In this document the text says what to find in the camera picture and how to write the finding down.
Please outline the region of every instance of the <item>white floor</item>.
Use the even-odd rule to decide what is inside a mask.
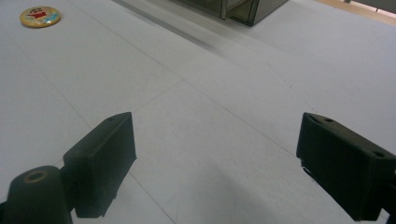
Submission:
[[[132,111],[130,175],[104,218],[75,223],[354,223],[301,169],[301,117],[396,153],[396,27],[306,0],[253,28],[124,1],[0,1],[2,201],[15,176],[62,166],[94,126]],[[63,18],[21,26],[35,6]]]

